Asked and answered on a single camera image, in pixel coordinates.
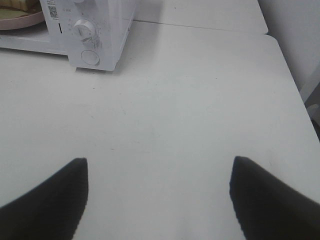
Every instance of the qr code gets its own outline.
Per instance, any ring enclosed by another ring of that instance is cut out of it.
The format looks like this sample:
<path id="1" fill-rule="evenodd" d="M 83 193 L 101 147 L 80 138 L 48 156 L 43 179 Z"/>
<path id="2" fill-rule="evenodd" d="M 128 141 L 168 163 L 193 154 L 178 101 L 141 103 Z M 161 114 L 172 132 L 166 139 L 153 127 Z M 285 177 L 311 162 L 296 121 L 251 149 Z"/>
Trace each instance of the qr code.
<path id="1" fill-rule="evenodd" d="M 57 9 L 55 6 L 48 6 L 49 7 L 49 11 L 50 11 L 50 16 L 53 19 L 57 19 L 58 18 L 58 13 L 57 13 Z"/>

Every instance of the bread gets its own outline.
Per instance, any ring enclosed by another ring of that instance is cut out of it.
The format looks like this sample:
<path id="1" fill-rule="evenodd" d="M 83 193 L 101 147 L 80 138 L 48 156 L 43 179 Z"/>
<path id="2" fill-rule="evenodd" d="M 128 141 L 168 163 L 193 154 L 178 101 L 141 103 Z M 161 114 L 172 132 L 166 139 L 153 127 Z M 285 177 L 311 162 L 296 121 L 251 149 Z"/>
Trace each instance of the bread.
<path id="1" fill-rule="evenodd" d="M 13 9 L 0 8 L 0 20 L 15 19 L 15 18 L 27 16 L 27 15 L 29 15 L 29 13 L 22 11 L 22 10 L 19 10 L 19 9 L 13 10 Z"/>
<path id="2" fill-rule="evenodd" d="M 39 0 L 0 0 L 0 6 L 27 11 L 37 2 L 39 2 Z"/>

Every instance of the microwave knob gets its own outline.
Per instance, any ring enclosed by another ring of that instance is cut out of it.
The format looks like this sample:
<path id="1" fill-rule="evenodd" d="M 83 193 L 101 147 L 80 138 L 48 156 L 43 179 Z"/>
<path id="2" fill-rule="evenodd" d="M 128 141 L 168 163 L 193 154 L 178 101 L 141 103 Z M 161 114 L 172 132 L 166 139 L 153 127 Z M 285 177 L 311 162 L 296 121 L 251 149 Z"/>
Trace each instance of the microwave knob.
<path id="1" fill-rule="evenodd" d="M 96 27 L 88 20 L 80 19 L 75 22 L 72 34 L 84 43 L 91 42 L 97 37 Z"/>

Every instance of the pink plate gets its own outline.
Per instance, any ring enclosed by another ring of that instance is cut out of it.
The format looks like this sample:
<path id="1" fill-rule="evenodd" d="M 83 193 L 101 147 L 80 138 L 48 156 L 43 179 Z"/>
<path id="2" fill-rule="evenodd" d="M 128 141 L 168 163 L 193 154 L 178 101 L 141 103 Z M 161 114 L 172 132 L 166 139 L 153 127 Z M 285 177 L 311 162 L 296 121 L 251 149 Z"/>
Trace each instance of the pink plate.
<path id="1" fill-rule="evenodd" d="M 45 20 L 42 11 L 11 19 L 0 19 L 0 30 L 22 29 L 39 24 Z"/>

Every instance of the microwave oven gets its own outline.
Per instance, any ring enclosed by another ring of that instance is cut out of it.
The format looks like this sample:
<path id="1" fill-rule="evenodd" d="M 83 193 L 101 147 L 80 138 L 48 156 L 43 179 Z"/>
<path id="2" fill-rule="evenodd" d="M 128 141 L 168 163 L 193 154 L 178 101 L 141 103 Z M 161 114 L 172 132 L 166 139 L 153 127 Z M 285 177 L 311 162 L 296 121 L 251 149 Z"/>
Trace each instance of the microwave oven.
<path id="1" fill-rule="evenodd" d="M 40 0 L 45 22 L 0 30 L 0 48 L 67 55 L 70 65 L 113 71 L 135 0 Z"/>

